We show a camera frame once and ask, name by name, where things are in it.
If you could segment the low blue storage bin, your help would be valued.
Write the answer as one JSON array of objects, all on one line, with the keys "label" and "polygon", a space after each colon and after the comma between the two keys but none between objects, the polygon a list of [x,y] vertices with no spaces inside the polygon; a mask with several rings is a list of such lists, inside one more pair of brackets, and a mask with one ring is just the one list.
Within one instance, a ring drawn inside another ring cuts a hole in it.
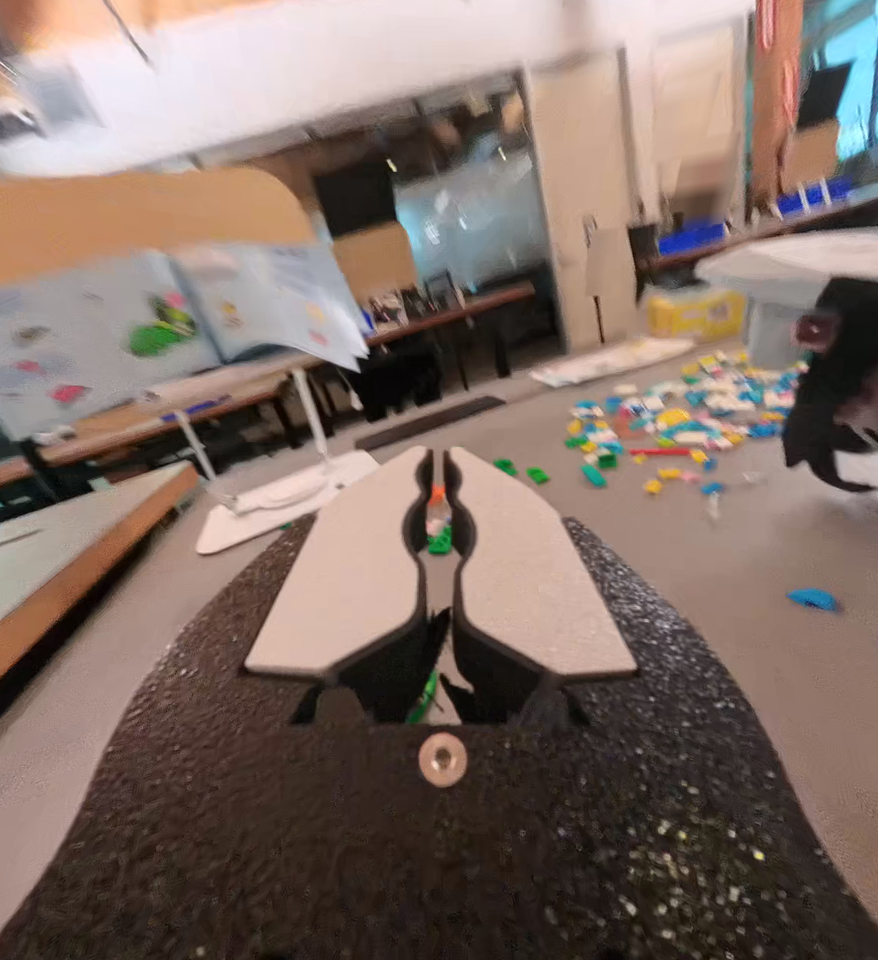
[{"label": "low blue storage bin", "polygon": [[844,204],[852,190],[852,182],[844,176],[820,179],[781,194],[773,202],[772,210],[781,219],[817,214]]}]

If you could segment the grey desk with wooden edge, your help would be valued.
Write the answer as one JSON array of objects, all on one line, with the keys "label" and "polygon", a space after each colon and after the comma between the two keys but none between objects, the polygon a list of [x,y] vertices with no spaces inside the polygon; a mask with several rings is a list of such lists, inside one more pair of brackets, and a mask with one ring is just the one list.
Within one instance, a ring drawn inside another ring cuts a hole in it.
[{"label": "grey desk with wooden edge", "polygon": [[0,681],[199,482],[182,462],[0,523]]}]

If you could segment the closed flower print booklet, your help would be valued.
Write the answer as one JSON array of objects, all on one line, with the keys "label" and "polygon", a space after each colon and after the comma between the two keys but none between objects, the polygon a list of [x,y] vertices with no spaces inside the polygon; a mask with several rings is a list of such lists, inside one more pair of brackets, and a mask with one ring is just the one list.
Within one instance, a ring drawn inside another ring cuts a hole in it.
[{"label": "closed flower print booklet", "polygon": [[536,366],[528,375],[545,387],[560,389],[640,371],[689,354],[696,347],[693,339],[637,337]]}]

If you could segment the open instruction booklet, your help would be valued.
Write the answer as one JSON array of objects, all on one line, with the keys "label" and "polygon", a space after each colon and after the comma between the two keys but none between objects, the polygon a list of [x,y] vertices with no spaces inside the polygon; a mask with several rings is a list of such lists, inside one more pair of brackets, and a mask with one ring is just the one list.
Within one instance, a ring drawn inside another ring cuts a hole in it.
[{"label": "open instruction booklet", "polygon": [[155,249],[0,284],[0,426],[21,440],[270,349],[356,371],[362,311],[329,246]]}]

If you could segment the pile of colourful lego bricks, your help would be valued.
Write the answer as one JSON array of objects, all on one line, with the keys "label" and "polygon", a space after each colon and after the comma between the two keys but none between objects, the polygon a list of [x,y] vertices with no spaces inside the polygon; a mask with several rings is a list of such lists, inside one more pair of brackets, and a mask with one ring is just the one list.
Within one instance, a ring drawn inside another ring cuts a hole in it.
[{"label": "pile of colourful lego bricks", "polygon": [[672,378],[638,390],[618,382],[600,402],[575,403],[562,446],[588,486],[605,489],[630,465],[644,498],[685,485],[717,524],[729,494],[764,481],[742,450],[781,438],[809,358],[758,366],[744,349],[709,347]]}]

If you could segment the yellow lego box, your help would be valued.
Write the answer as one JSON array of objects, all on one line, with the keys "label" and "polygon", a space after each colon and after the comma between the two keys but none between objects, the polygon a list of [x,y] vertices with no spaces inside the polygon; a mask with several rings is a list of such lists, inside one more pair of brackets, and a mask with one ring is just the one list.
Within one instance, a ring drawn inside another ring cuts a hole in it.
[{"label": "yellow lego box", "polygon": [[743,294],[708,286],[675,292],[654,290],[644,300],[650,336],[698,343],[739,335],[746,307]]}]

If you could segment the black wall screen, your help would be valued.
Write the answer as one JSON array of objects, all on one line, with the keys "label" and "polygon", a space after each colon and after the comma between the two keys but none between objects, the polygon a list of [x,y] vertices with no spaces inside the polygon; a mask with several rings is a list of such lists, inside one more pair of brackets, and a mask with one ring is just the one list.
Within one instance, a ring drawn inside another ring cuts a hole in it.
[{"label": "black wall screen", "polygon": [[315,174],[315,194],[333,239],[397,222],[393,171],[384,156]]}]

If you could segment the white book stand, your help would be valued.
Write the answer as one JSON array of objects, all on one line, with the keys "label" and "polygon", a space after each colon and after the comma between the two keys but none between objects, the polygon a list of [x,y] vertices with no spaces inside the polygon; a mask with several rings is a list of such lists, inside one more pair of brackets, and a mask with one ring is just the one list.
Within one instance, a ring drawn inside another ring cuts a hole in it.
[{"label": "white book stand", "polygon": [[[280,529],[308,514],[321,510],[339,493],[378,470],[368,452],[358,450],[330,454],[325,427],[306,376],[311,359],[304,355],[277,357],[266,361],[220,366],[189,378],[171,381],[144,390],[141,406],[171,415],[196,455],[206,486],[216,505],[210,510],[196,544],[202,556],[211,556]],[[310,468],[255,486],[245,491],[227,489],[217,477],[205,445],[199,440],[190,410],[222,397],[232,399],[239,388],[259,378],[290,375],[303,406],[317,450],[318,462]]]}]

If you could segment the brown-top desk with black legs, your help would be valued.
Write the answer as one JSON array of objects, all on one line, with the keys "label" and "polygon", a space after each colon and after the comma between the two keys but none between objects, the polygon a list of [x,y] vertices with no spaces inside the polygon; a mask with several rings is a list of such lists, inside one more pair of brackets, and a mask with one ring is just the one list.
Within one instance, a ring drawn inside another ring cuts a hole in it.
[{"label": "brown-top desk with black legs", "polygon": [[721,241],[670,255],[654,255],[637,261],[637,276],[646,282],[661,273],[690,269],[699,261],[730,252],[740,246],[765,239],[878,227],[878,195],[854,198],[809,213],[761,222],[756,227],[731,234]]}]

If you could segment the white table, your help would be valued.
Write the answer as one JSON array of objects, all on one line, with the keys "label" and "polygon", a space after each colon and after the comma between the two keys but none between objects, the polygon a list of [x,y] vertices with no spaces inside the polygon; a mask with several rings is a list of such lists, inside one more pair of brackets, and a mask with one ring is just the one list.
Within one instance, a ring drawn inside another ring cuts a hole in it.
[{"label": "white table", "polygon": [[878,298],[878,226],[752,242],[699,261],[694,275],[745,296],[749,359],[783,369],[800,357],[794,327],[804,315],[838,313],[854,295]]}]

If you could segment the long brown-top desk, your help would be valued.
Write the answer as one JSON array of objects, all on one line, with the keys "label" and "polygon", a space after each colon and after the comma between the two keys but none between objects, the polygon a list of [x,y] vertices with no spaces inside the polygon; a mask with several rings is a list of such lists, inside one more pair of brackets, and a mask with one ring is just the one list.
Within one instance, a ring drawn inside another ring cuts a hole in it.
[{"label": "long brown-top desk", "polygon": [[[372,348],[385,347],[400,340],[408,339],[411,336],[425,336],[434,334],[440,335],[437,331],[445,330],[459,323],[472,324],[478,317],[490,312],[500,310],[506,306],[523,304],[534,299],[536,290],[531,282],[524,281],[502,289],[493,291],[489,294],[481,294],[470,297],[464,303],[456,308],[450,308],[437,313],[430,314],[425,318],[415,318],[407,324],[390,323],[366,340],[367,346]],[[493,346],[493,360],[495,375],[499,379],[507,379],[512,376],[512,367],[510,364],[508,346],[503,338],[500,326],[496,325],[491,333],[491,342]],[[465,362],[459,346],[455,339],[448,340],[448,346],[452,353],[458,378],[464,391],[470,390],[469,378],[465,368]]]}]

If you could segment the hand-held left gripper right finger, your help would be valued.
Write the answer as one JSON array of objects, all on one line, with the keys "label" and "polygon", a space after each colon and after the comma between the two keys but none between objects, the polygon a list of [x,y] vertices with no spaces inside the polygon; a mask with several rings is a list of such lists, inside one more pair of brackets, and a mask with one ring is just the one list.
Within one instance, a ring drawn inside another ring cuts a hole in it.
[{"label": "hand-held left gripper right finger", "polygon": [[444,454],[459,554],[453,688],[468,724],[507,724],[579,684],[630,678],[637,661],[557,510],[463,447]]}]

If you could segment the small orange green lego assembly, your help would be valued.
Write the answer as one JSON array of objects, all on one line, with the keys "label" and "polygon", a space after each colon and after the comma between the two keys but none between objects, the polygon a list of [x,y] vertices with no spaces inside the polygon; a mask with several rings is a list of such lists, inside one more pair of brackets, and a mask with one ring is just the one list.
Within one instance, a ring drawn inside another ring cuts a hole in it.
[{"label": "small orange green lego assembly", "polygon": [[424,531],[426,548],[430,555],[445,556],[453,546],[452,508],[446,497],[445,485],[433,482],[426,504]]}]

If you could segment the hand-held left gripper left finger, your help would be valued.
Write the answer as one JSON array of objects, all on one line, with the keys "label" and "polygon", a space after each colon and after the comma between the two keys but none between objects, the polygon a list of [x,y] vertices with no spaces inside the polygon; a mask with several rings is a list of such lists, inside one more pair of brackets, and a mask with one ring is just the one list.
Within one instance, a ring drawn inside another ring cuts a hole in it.
[{"label": "hand-held left gripper left finger", "polygon": [[319,511],[244,661],[247,672],[346,688],[400,724],[442,644],[428,609],[425,515],[434,455],[411,447]]}]

